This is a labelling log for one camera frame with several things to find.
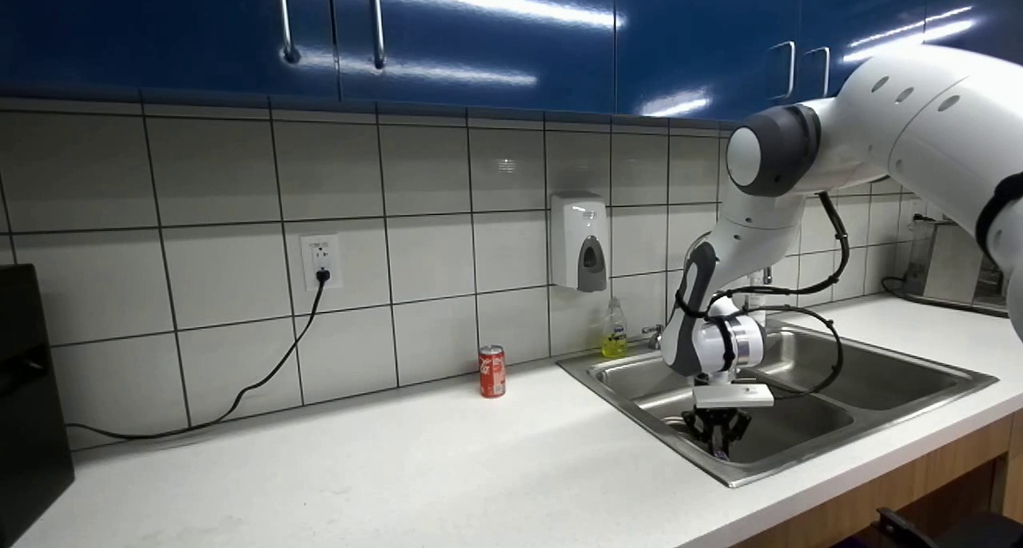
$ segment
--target electrical outlet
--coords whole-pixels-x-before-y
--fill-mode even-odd
[[[316,292],[319,281],[316,273],[320,269],[330,271],[330,279],[323,288],[342,288],[341,244],[338,235],[308,235],[301,237],[302,268],[305,271],[306,289]]]

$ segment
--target backsplash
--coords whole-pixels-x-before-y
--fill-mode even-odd
[[[344,287],[234,417],[470,372],[479,345],[509,363],[596,348],[612,294],[630,336],[662,323],[717,216],[727,133],[548,119],[0,99],[0,264],[39,272],[66,420],[146,432],[219,416],[305,326],[300,235],[337,232]],[[548,284],[546,203],[566,188],[610,206],[604,292]],[[799,305],[881,290],[925,207],[894,181],[836,204],[850,263]],[[826,277],[836,244],[808,202],[774,283]]]

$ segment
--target black chair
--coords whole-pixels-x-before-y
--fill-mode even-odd
[[[974,514],[936,539],[888,508],[878,513],[882,548],[1023,548],[1023,524],[993,512]]]

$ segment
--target cabinet handle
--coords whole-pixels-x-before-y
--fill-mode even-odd
[[[825,53],[825,92],[820,96],[828,97],[828,86],[831,83],[831,47],[818,46],[818,48],[807,50],[806,53],[803,53],[803,56],[814,53]]]
[[[280,25],[283,29],[284,60],[287,60],[288,63],[297,63],[299,52],[295,48],[295,42],[292,41],[292,18],[287,13],[287,0],[280,0]]]
[[[381,0],[369,0],[373,8],[373,64],[384,68],[387,53],[384,50],[384,15],[381,12]]]
[[[792,97],[793,87],[796,86],[796,42],[780,42],[777,45],[771,46],[771,48],[767,50],[770,52],[770,50],[781,49],[783,46],[788,46],[789,48],[789,90],[787,90],[785,94],[779,94],[777,97],[770,97],[771,100],[788,99],[789,97]]]

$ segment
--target white countertop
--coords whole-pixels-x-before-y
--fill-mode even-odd
[[[492,401],[469,376],[87,451],[15,548],[729,546],[1023,407],[1007,320],[884,296],[822,314],[1000,381],[731,490],[555,365],[513,367]]]

